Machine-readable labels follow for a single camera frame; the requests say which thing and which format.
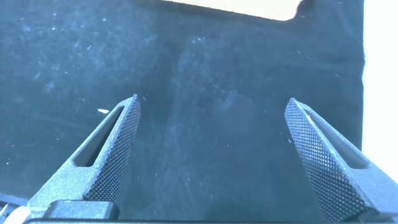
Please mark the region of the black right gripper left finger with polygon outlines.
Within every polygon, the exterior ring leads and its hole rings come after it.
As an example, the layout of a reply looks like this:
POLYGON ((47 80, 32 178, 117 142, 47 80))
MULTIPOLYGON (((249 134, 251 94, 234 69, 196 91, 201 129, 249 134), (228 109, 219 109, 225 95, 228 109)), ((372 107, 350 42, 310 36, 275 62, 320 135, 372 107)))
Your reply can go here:
POLYGON ((115 202, 140 117, 137 95, 119 102, 28 201, 31 217, 57 200, 115 202))

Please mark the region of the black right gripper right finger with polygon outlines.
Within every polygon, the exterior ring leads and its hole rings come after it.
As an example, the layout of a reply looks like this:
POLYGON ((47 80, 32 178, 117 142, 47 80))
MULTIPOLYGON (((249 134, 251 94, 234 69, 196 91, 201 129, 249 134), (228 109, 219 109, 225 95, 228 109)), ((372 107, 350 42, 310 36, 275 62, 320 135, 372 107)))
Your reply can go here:
POLYGON ((397 182, 308 105, 291 98, 284 116, 328 222, 397 222, 397 182))

